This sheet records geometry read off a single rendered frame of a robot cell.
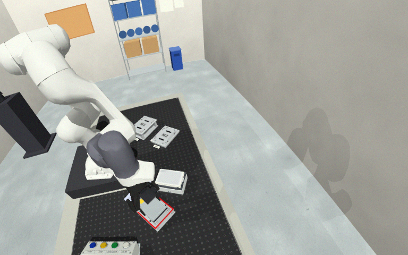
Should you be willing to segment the white operator button panel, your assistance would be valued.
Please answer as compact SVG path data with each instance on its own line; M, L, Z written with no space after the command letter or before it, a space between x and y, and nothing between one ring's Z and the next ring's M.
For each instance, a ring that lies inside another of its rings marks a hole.
M81 255L140 255L137 241L89 241Z

